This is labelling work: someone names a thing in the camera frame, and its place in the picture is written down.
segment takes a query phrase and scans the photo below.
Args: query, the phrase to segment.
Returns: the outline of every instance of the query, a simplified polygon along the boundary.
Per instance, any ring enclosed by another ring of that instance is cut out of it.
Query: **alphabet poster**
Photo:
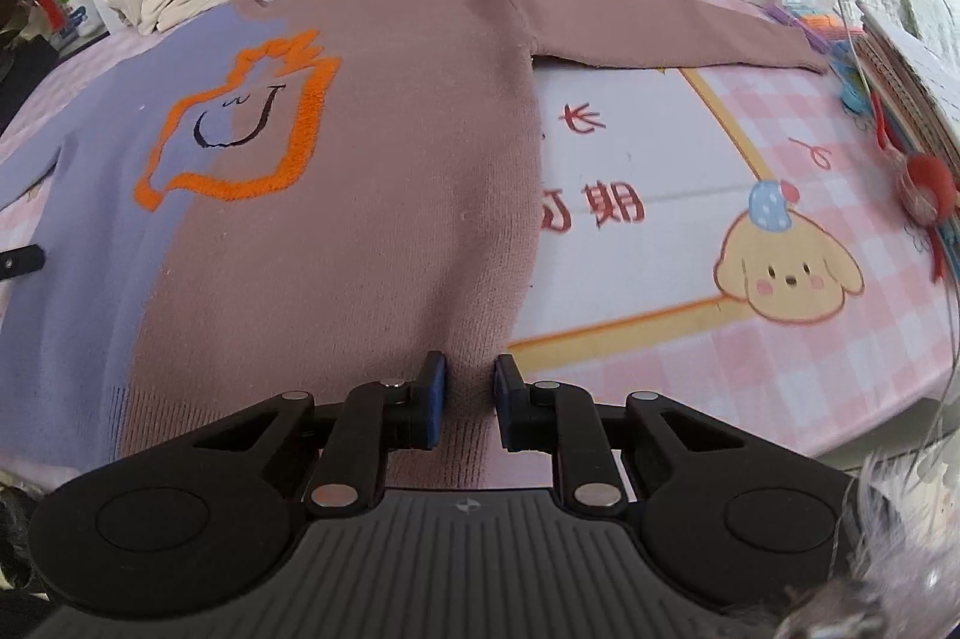
[[[544,139],[536,267],[512,333],[523,370],[759,316],[834,317],[856,260],[802,213],[695,70],[534,71]]]

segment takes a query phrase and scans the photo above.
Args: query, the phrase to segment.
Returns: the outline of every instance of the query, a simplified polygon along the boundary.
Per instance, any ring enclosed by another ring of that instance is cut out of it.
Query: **book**
[[[942,145],[931,144],[929,128],[923,127],[921,122],[918,123],[913,101],[902,92],[899,85],[891,84],[886,65],[879,62],[872,51],[863,46],[860,40],[857,40],[854,45],[860,54],[864,75],[867,77],[870,88],[875,91],[883,105],[887,119],[887,132],[894,146],[906,154],[937,154],[936,149],[940,148],[941,151],[937,156],[944,159],[946,153]],[[947,255],[953,257],[958,251],[954,244],[960,242],[960,217],[956,214],[952,215],[938,230],[944,238]]]
[[[894,110],[896,120],[913,134],[915,151],[934,154],[944,160],[960,177],[960,152],[953,147],[949,137],[939,131],[937,121],[923,109],[923,99],[904,83],[901,72],[893,67],[880,42],[867,34],[858,38],[853,47],[860,56],[861,65],[874,89],[882,89],[884,103]]]
[[[869,31],[885,44],[908,88],[936,119],[954,149],[960,150],[960,76],[950,71],[929,48],[908,32],[885,22],[860,4]]]

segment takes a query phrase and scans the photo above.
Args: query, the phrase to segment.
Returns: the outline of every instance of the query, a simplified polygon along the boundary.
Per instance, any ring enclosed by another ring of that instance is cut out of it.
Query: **metal pivot screw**
[[[343,508],[351,505],[357,500],[359,495],[357,491],[348,484],[333,482],[332,484],[321,484],[315,487],[310,493],[310,500],[318,506],[329,506],[330,508]]]
[[[623,494],[620,488],[602,481],[589,481],[573,491],[573,497],[584,506],[613,506]]]

